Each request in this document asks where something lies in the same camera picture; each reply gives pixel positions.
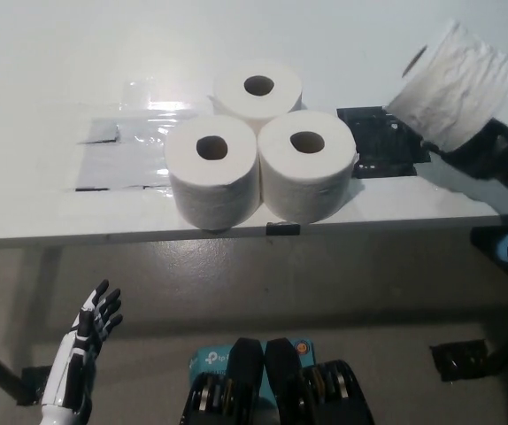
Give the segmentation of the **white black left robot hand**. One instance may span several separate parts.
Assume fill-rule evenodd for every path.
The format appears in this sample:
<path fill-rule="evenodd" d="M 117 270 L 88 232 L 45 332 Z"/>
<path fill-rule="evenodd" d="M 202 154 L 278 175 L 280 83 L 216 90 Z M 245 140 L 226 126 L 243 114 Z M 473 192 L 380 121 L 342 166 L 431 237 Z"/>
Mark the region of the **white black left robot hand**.
<path fill-rule="evenodd" d="M 120 290 L 104 279 L 89 294 L 64 335 L 42 396 L 43 406 L 58 406 L 79 415 L 92 403 L 96 360 L 104 342 L 122 322 Z"/>

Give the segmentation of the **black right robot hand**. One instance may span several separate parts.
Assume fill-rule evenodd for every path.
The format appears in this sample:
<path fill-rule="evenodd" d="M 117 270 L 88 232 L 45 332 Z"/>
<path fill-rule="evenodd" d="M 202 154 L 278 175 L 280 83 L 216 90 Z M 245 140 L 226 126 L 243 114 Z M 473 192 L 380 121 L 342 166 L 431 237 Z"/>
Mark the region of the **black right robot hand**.
<path fill-rule="evenodd" d="M 496 179 L 507 184 L 508 126 L 500 120 L 491 119 L 475 136 L 451 151 L 427 141 L 423 145 L 463 174 L 476 180 Z"/>

